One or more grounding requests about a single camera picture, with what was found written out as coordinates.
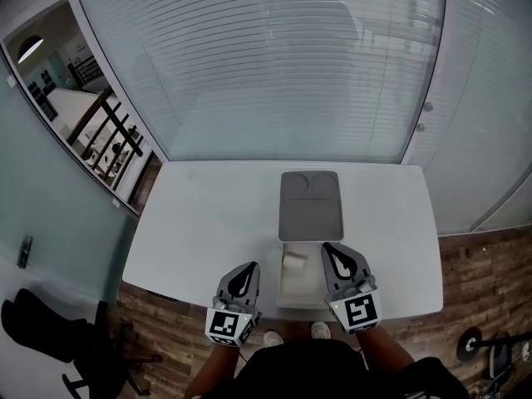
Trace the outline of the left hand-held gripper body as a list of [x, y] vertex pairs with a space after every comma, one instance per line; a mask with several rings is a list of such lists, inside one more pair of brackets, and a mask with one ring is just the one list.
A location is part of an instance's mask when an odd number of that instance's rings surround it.
[[215, 296], [207, 309], [204, 333], [212, 343], [242, 347], [261, 316], [254, 306]]

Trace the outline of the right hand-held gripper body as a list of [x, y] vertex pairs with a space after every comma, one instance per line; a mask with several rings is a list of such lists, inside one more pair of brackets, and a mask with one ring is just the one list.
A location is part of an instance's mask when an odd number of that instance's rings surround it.
[[373, 329], [382, 320], [381, 300], [373, 275], [328, 293], [325, 303], [348, 335]]

